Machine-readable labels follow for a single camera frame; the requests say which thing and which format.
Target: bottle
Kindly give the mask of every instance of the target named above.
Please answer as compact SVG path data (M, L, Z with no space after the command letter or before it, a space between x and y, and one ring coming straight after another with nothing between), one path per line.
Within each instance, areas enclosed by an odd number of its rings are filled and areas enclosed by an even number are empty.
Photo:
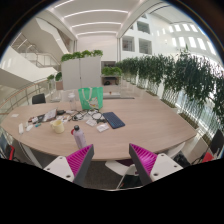
M78 125L75 125L74 129L71 132L75 138L76 144L79 149L82 149L87 146L86 139L83 131L79 128Z
M70 107L72 111L76 110L76 103L75 103L75 94L74 93L70 93L68 95L69 101L70 101Z

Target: paper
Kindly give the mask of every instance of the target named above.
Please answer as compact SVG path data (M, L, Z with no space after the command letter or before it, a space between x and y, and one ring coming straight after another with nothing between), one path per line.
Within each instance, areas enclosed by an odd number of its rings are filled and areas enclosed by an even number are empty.
M13 114L11 117L18 117L19 114Z
M97 126L96 128L99 132L102 132L102 131L106 131L107 129L109 129L109 126L108 126L108 124L102 124L100 126Z
M86 122L86 124L90 125L90 126L95 126L97 124L97 122L95 120L88 120Z
M43 120L43 121L48 121L48 120L50 120L50 119L55 118L55 116L56 116L56 112L57 112L57 109L53 109L53 110L47 112L47 113L45 114L45 116L44 116L44 120Z

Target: bag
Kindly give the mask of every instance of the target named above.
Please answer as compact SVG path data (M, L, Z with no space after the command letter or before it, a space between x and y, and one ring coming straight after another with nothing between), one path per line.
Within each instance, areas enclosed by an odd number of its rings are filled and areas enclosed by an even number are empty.
M78 91L83 110L103 107L103 87L81 88Z
M176 163L178 163L180 166L182 166L183 168L190 166L191 164L187 161L187 159L185 158L184 154L182 152L180 152L179 154L177 154L174 159L173 159Z

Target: ceiling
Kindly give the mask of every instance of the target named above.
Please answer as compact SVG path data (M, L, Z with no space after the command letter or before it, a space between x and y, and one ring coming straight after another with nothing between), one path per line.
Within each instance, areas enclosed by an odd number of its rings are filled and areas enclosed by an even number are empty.
M108 35L111 32L112 35L117 35L121 30L126 31L132 25L127 25L127 22L134 22L145 9L148 9L148 6L160 2L160 0L61 0L52 4L47 10L61 20L74 34L75 39L78 39L89 35L88 32L91 35L92 32L101 35Z
M179 9L167 5L163 8L158 8L154 12L151 12L152 15L159 17L160 19L172 24L172 23L180 23L180 22L187 22L192 23L194 22L189 16L185 13L181 12Z

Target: ceiling light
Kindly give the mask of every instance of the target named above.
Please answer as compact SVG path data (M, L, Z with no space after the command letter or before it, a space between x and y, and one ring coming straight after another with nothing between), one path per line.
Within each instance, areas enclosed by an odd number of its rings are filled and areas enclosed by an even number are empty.
M193 37L188 37L188 38L189 38L189 41L190 41L191 47L196 48L196 43L195 43L195 41L194 41L194 38L193 38Z
M169 26L169 29L170 29L170 33L172 33L173 32L173 27Z
M117 32L114 32L114 31L96 31L96 32L79 33L79 34L77 34L77 36L78 35L83 35L83 34L89 34L89 33L117 33Z
M18 39L18 37L21 35L21 33L16 37L16 39L13 41L13 43L11 44L11 46L15 43L15 41Z
M203 40L201 38L197 38L197 39L198 39L198 43L200 45L200 48L202 50L206 50Z
M24 41L19 45L19 47L18 47L17 49L19 49L19 48L25 43L25 41L27 41L27 39L24 40Z
M208 42L208 41L207 41L207 43L208 43L208 46L209 46L210 51L212 52L212 54L216 55L215 49L213 48L212 44L210 42Z
M175 26L175 29L176 29L176 31L177 31L177 32L181 31L181 29L180 29L180 26L179 26L179 25L174 25L174 26Z
M67 2L64 2L64 3L61 3L61 4L59 4L59 5L56 5L54 8L57 8L57 7L61 6L61 5L64 5L64 4L66 4L66 3L73 2L73 1L74 1L74 0L70 0L70 1L67 1Z
M185 41L183 37L179 37L179 42L181 47L185 47Z
M121 23L114 23L114 22L96 22L96 23L83 23L83 24L72 26L72 27L86 26L86 25L93 25L93 24L117 24L117 25L121 25Z
M64 16L64 18L67 18L69 16L74 16L74 15L82 14L82 13L88 13L88 12L123 12L123 13L128 13L128 11L121 11L121 10L97 9L97 10L89 10L89 11L83 11L83 12L73 13L73 14Z
M194 32L198 32L194 25L191 25L191 24L190 24L190 26L191 26L191 28L192 28L192 30L193 30Z
M185 29L186 31L190 31L190 29L189 29L189 27L188 27L187 24L183 24L183 27L184 27L184 29Z
M177 42L176 42L176 39L175 38L172 38L172 42L173 42L173 46L177 46Z

